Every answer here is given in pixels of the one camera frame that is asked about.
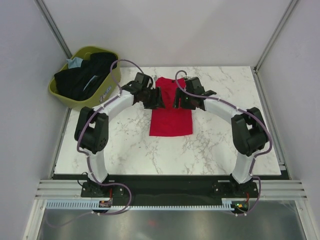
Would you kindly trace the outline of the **red t shirt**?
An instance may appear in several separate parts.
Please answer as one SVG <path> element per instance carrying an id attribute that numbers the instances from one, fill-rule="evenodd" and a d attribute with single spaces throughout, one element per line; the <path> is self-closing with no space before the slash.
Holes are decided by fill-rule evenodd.
<path id="1" fill-rule="evenodd" d="M 161 88 L 165 108 L 152 110 L 149 135 L 151 137 L 181 137 L 193 134 L 193 118 L 190 109 L 174 108 L 176 81 L 160 77 L 155 85 Z"/>

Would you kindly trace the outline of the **olive green plastic bin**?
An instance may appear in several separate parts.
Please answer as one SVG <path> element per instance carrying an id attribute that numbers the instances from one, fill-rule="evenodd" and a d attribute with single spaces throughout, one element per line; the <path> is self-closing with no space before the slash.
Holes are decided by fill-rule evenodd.
<path id="1" fill-rule="evenodd" d="M 119 59 L 119 56 L 117 53 L 96 47 L 96 46 L 85 46 L 80 48 L 73 56 L 71 59 L 74 57 L 82 58 L 83 60 L 89 60 L 90 55 L 93 53 L 100 53 L 100 52 L 108 52 L 108 53 L 113 53 L 117 56 L 117 60 Z M 67 63 L 62 67 L 62 70 L 66 70 L 68 68 Z M 111 95 L 111 93 L 115 90 L 116 88 L 116 83 L 119 83 L 121 80 L 121 73 L 120 73 L 120 67 L 118 66 L 117 63 L 114 64 L 114 66 L 110 66 L 110 73 L 109 75 L 104 79 L 103 83 L 100 85 L 100 87 L 96 90 L 96 92 L 91 96 L 90 98 L 82 101 L 76 101 L 67 97 L 64 97 L 60 95 L 57 91 L 57 86 L 56 86 L 56 80 L 53 76 L 53 79 L 50 81 L 48 85 L 48 92 L 56 97 L 60 102 L 62 102 L 66 107 L 75 109 L 75 110 L 80 110 L 83 107 L 94 107 L 97 106 L 101 103 L 104 103 Z"/>

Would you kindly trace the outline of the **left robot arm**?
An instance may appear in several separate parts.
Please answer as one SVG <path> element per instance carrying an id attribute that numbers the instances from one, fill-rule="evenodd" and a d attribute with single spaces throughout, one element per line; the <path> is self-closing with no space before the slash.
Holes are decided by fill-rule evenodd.
<path id="1" fill-rule="evenodd" d="M 106 196 L 110 185 L 104 181 L 108 176 L 104 148 L 109 140 L 109 123 L 123 110 L 141 102 L 147 110 L 164 109 L 160 87 L 153 86 L 153 79 L 138 72 L 133 81 L 120 87 L 120 92 L 110 100 L 93 108 L 80 110 L 74 133 L 77 151 L 86 156 L 88 177 L 94 181 L 92 191 L 99 197 Z"/>

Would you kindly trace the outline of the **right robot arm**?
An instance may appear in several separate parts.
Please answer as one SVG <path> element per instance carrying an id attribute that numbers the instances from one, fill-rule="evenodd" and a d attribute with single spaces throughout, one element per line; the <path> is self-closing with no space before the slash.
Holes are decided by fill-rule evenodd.
<path id="1" fill-rule="evenodd" d="M 272 148 L 272 141 L 261 111 L 256 108 L 243 110 L 216 96 L 212 90 L 205 91 L 198 77 L 184 78 L 185 87 L 175 80 L 177 88 L 173 102 L 174 108 L 195 110 L 197 108 L 212 113 L 231 125 L 232 142 L 237 150 L 235 167 L 231 173 L 229 191 L 235 197 L 247 191 L 246 183 L 253 177 L 256 158 L 263 152 L 266 143 Z"/>

